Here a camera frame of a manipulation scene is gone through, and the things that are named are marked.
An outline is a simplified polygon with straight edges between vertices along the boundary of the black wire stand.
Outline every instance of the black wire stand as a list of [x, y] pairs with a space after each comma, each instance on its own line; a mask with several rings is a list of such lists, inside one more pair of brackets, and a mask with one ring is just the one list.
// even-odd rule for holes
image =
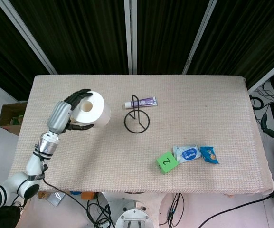
[[[124, 126], [131, 133], [139, 134], [139, 133], [145, 132], [149, 128], [149, 126], [150, 126], [150, 118], [149, 118], [149, 116], [147, 115], [146, 112], [140, 110], [140, 107], [139, 107], [139, 98], [136, 95], [132, 95], [132, 106], [133, 106], [133, 110], [130, 111], [128, 114], [126, 114], [126, 116], [124, 118]], [[127, 126], [127, 124], [126, 124], [126, 120], [127, 120], [128, 116], [130, 116], [132, 119], [136, 120], [136, 112], [138, 113], [138, 123], [142, 127], [142, 129], [143, 129], [140, 132], [136, 132], [136, 131], [133, 131], [133, 130], [129, 129], [128, 126]], [[143, 113], [147, 117], [148, 123], [147, 123], [146, 127], [144, 127], [144, 125], [140, 122], [140, 113]]]

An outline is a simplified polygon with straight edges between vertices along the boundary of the white floor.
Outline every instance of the white floor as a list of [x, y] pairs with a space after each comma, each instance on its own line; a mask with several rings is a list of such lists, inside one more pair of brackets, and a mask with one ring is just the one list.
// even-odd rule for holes
[[[13, 103], [14, 100], [0, 90], [0, 109], [3, 104]], [[274, 129], [274, 120], [269, 118], [268, 125]], [[262, 133], [265, 153], [274, 179], [274, 140]], [[9, 173], [18, 137], [0, 128], [0, 183]], [[173, 195], [168, 194], [160, 207], [160, 223], [164, 223], [172, 202]], [[184, 194], [185, 212], [177, 226], [178, 228], [197, 228], [205, 219], [240, 204], [261, 199], [256, 195], [235, 195], [228, 197], [220, 194]], [[210, 220], [204, 228], [274, 228], [271, 209], [274, 199], [268, 199], [231, 211]], [[179, 219], [182, 209], [181, 202], [175, 213], [174, 222]], [[86, 228], [93, 227], [88, 221], [85, 211], [69, 197], [63, 199], [59, 206], [54, 207], [46, 200], [33, 198], [21, 220], [21, 228]]]

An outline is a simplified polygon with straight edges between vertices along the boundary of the beige tablecloth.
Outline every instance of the beige tablecloth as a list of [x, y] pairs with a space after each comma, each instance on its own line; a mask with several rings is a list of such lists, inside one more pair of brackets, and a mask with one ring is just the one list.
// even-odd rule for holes
[[[24, 171], [55, 104], [90, 88], [109, 104], [102, 129], [67, 131], [50, 160], [46, 180], [78, 191], [269, 193], [273, 189], [244, 78], [198, 75], [37, 76], [28, 100], [10, 174]], [[156, 96], [142, 110], [151, 123], [141, 134], [123, 124], [132, 94]], [[174, 145], [214, 146], [220, 164], [202, 158], [163, 175], [155, 159]], [[44, 183], [42, 190], [52, 190]]]

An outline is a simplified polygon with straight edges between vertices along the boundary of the robot finger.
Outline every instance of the robot finger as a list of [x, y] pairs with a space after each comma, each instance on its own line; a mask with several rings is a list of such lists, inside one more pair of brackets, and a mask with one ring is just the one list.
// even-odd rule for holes
[[87, 125], [87, 126], [79, 126], [79, 125], [74, 125], [74, 124], [68, 124], [66, 126], [67, 130], [80, 130], [80, 131], [84, 131], [84, 130], [88, 130], [90, 128], [92, 128], [94, 126], [94, 124], [91, 125]]
[[77, 92], [71, 94], [64, 101], [71, 105], [71, 110], [74, 110], [75, 107], [80, 103], [80, 101], [83, 98], [89, 97], [92, 95], [92, 93], [90, 93], [90, 91], [91, 91], [90, 89], [81, 89], [80, 91], [77, 91]]

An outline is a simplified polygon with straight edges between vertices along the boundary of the wet wipes pack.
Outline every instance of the wet wipes pack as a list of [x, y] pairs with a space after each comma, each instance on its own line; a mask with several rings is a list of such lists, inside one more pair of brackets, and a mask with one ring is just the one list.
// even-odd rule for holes
[[178, 164], [197, 159], [201, 156], [197, 145], [174, 146], [173, 152]]

